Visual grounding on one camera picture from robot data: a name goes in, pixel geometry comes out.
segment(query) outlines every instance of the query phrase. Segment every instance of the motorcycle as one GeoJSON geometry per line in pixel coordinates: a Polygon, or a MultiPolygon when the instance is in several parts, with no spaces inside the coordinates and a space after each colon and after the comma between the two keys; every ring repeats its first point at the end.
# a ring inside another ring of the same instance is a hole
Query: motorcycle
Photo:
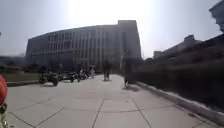
{"type": "Polygon", "coordinates": [[[58,75],[55,73],[45,73],[40,75],[39,83],[44,84],[46,82],[52,82],[54,86],[58,85],[58,75]]]}
{"type": "Polygon", "coordinates": [[[66,76],[63,78],[63,80],[70,80],[71,83],[74,82],[76,76],[74,73],[67,73],[66,76]]]}
{"type": "Polygon", "coordinates": [[[85,79],[88,78],[88,76],[84,72],[80,72],[79,77],[80,77],[81,80],[85,80],[85,79]]]}

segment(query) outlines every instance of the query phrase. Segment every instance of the paved plaza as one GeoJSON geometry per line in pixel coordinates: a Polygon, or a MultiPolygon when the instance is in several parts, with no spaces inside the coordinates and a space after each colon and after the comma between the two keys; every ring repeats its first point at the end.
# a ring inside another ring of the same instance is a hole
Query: paved plaza
{"type": "Polygon", "coordinates": [[[122,77],[9,88],[8,122],[14,128],[217,128],[175,103],[122,77]]]}

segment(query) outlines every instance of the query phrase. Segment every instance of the parked motorcycle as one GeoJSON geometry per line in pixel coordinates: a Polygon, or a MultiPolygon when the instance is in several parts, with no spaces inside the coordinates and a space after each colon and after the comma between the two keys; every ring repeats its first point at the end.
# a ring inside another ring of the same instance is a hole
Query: parked motorcycle
{"type": "Polygon", "coordinates": [[[58,81],[62,81],[64,80],[64,76],[63,75],[58,75],[58,81]]]}
{"type": "Polygon", "coordinates": [[[79,77],[80,77],[81,80],[85,80],[85,79],[88,78],[88,76],[85,73],[80,73],[79,77]]]}
{"type": "Polygon", "coordinates": [[[66,74],[66,76],[64,77],[63,80],[70,80],[71,83],[73,83],[74,80],[75,80],[75,78],[76,78],[75,74],[72,73],[72,72],[70,72],[70,73],[67,73],[67,74],[66,74]]]}
{"type": "Polygon", "coordinates": [[[44,84],[46,82],[52,82],[54,86],[58,85],[58,75],[55,73],[44,73],[39,77],[39,83],[44,84]]]}

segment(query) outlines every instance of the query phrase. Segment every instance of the curb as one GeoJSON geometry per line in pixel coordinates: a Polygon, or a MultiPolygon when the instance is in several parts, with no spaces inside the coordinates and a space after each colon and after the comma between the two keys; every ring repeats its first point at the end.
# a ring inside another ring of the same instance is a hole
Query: curb
{"type": "Polygon", "coordinates": [[[164,92],[162,90],[158,90],[150,85],[144,84],[142,82],[136,82],[137,85],[139,86],[143,86],[143,87],[147,87],[147,89],[149,89],[150,91],[152,91],[153,93],[164,97],[174,103],[176,103],[177,105],[186,108],[204,118],[207,118],[210,121],[213,121],[221,126],[224,126],[224,113],[221,112],[217,112],[214,110],[211,110],[203,105],[200,104],[194,104],[192,101],[188,101],[180,96],[177,95],[171,95],[168,94],[167,92],[164,92]]]}
{"type": "Polygon", "coordinates": [[[16,87],[21,85],[38,84],[38,80],[35,81],[21,81],[21,82],[7,82],[8,87],[16,87]]]}

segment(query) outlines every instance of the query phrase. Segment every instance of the sunlight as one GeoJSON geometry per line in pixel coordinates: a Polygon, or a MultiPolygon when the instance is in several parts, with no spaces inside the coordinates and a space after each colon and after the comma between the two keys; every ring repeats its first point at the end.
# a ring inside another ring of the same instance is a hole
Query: sunlight
{"type": "Polygon", "coordinates": [[[141,20],[144,0],[68,0],[70,22],[81,25],[116,24],[117,20],[141,20]]]}

